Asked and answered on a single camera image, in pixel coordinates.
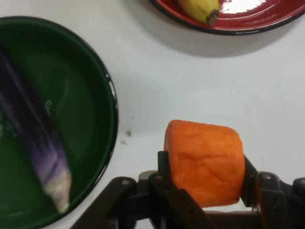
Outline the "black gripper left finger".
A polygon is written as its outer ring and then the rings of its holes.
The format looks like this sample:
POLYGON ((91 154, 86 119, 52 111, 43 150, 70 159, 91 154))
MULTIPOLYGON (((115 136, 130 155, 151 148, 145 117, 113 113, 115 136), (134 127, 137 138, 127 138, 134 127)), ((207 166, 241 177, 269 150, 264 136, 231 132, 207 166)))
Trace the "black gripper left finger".
POLYGON ((158 152, 158 170, 141 173, 138 181, 114 178, 72 228, 133 229, 142 219, 155 229, 214 228, 190 195, 173 184, 167 151, 158 152))

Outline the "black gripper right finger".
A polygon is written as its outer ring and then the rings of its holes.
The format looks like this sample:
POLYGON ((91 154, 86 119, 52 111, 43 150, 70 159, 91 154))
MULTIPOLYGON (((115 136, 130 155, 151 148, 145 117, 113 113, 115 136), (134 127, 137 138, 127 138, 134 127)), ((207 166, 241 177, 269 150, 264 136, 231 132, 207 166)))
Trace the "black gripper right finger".
POLYGON ((248 158, 241 199, 260 217, 262 229, 303 229, 305 227, 305 178, 291 185, 271 172, 257 171, 248 158))

